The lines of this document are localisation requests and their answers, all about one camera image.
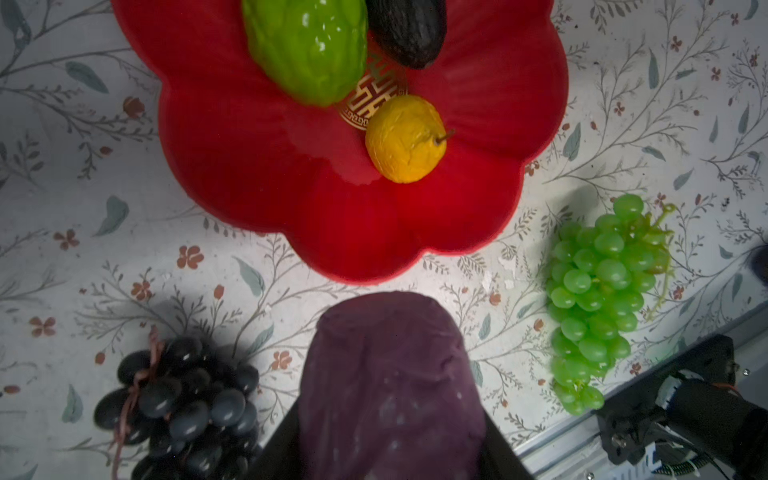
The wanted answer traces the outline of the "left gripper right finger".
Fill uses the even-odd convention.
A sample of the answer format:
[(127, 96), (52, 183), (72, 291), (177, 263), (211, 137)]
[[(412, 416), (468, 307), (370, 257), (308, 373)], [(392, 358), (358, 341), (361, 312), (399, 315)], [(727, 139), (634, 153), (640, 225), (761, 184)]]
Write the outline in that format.
[(526, 469), (522, 461), (485, 412), (486, 434), (479, 454), (480, 480), (533, 480), (534, 476)]

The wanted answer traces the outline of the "dark fake avocado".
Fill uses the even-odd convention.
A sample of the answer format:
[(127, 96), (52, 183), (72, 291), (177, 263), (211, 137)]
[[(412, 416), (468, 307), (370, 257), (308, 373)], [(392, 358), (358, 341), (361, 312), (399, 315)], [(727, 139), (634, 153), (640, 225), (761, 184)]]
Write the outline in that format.
[(444, 0), (368, 0), (369, 30), (398, 64), (425, 69), (438, 58), (447, 34)]

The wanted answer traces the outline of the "green fake custard apple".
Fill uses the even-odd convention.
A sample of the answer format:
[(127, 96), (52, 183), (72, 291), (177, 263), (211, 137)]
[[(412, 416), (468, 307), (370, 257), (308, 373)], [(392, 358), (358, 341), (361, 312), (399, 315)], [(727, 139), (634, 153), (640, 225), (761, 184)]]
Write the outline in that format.
[(363, 76), (368, 14), (360, 0), (241, 3), (251, 58), (297, 102), (328, 107)]

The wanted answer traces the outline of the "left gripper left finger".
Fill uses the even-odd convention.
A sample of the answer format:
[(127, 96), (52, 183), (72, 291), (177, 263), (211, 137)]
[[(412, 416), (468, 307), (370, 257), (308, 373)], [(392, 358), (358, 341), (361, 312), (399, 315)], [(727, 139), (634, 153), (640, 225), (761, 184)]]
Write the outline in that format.
[(246, 480), (300, 480), (298, 402), (251, 462)]

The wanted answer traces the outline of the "purple fake fruit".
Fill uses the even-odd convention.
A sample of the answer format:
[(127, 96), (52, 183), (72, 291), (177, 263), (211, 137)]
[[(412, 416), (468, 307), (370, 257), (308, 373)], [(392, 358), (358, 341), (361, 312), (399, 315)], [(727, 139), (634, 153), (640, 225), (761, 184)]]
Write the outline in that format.
[(382, 292), (317, 323), (298, 399), (307, 479), (475, 479), (485, 413), (463, 337), (433, 298)]

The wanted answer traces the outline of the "green fake grape bunch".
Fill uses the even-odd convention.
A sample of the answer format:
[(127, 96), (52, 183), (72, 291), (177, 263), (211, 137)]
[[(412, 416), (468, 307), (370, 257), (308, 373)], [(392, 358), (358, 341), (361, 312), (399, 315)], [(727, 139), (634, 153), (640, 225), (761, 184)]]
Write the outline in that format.
[(647, 294), (668, 288), (673, 233), (664, 222), (677, 208), (665, 204), (653, 215), (645, 207), (639, 196), (625, 194), (593, 224), (566, 222), (557, 233), (546, 281), (548, 313), (557, 324), (552, 389), (570, 415), (603, 407), (595, 382), (631, 355), (628, 334), (656, 313)]

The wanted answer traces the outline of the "black fake grape bunch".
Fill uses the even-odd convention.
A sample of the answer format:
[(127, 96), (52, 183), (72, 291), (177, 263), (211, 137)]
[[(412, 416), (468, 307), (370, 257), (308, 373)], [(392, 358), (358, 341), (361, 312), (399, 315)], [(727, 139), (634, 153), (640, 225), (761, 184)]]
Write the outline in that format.
[(132, 479), (244, 479), (255, 464), (258, 370), (226, 359), (196, 336), (163, 340), (151, 331), (144, 350), (119, 364), (119, 389), (96, 405), (95, 425), (113, 435), (110, 476), (128, 447), (146, 451)]

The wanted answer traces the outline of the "yellow fake pear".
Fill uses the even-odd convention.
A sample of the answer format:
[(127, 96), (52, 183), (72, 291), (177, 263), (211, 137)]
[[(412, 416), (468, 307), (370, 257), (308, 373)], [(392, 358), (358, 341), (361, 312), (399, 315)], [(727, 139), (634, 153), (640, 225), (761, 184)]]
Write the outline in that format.
[(444, 157), (448, 140), (436, 108), (415, 95), (386, 101), (370, 118), (365, 134), (368, 155), (376, 170), (398, 184), (415, 183), (430, 174)]

